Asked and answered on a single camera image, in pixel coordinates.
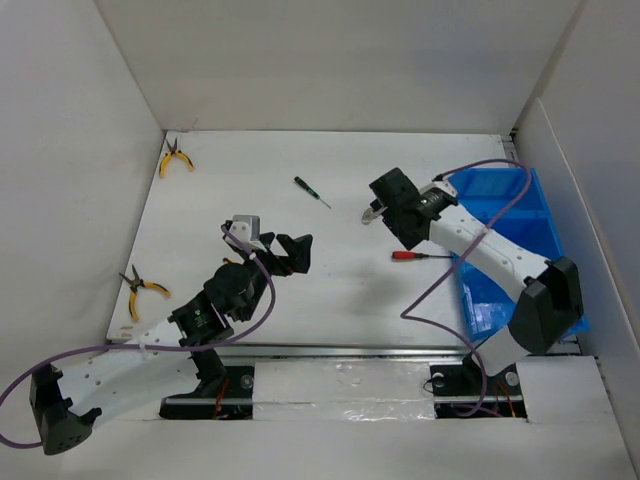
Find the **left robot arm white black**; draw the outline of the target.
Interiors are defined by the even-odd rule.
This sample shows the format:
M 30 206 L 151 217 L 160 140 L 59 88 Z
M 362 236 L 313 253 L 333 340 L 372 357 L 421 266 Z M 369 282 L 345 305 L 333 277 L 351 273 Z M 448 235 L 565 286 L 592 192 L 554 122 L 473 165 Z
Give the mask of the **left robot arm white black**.
M 62 369 L 47 362 L 32 373 L 29 401 L 44 454 L 73 449 L 95 428 L 150 401 L 220 390 L 226 370 L 217 347 L 238 340 L 234 323 L 252 319 L 262 295 L 274 292 L 274 278 L 309 271 L 313 242 L 310 234 L 259 234 L 240 219 L 221 230 L 242 260 L 220 266 L 167 319 L 83 362 Z

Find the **red handled screwdriver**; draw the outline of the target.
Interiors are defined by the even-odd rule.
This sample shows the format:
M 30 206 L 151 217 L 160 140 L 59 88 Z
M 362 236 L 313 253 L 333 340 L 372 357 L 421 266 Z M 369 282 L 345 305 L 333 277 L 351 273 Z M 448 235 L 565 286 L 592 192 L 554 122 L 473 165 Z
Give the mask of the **red handled screwdriver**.
M 420 252 L 411 252 L 411 251 L 394 251 L 391 254 L 391 259 L 393 261 L 414 261 L 414 260 L 426 260 L 426 259 L 451 259 L 451 255 L 437 255 L 437 254 L 426 254 Z

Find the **green black precision screwdriver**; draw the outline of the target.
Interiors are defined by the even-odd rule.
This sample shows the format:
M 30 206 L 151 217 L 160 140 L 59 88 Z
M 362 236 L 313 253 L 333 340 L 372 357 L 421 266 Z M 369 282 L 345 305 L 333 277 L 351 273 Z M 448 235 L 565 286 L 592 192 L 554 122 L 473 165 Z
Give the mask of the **green black precision screwdriver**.
M 299 176 L 295 176 L 294 177 L 294 183 L 296 185 L 298 185 L 301 189 L 303 189 L 307 194 L 312 196 L 315 200 L 320 201 L 327 208 L 331 208 L 331 206 L 328 203 L 326 203 L 321 198 L 321 196 L 306 181 L 304 181 L 302 178 L 300 178 Z

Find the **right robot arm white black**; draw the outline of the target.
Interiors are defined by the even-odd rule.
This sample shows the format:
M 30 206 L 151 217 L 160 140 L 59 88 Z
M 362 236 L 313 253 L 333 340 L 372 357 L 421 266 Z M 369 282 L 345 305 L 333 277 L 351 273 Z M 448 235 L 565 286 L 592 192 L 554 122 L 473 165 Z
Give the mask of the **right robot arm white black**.
M 529 355 L 543 355 L 584 315 L 576 264 L 526 250 L 476 219 L 443 175 L 418 188 L 399 168 L 369 185 L 373 207 L 407 249 L 430 241 L 469 262 L 514 301 L 510 321 L 464 359 L 462 381 L 484 393 L 498 374 Z

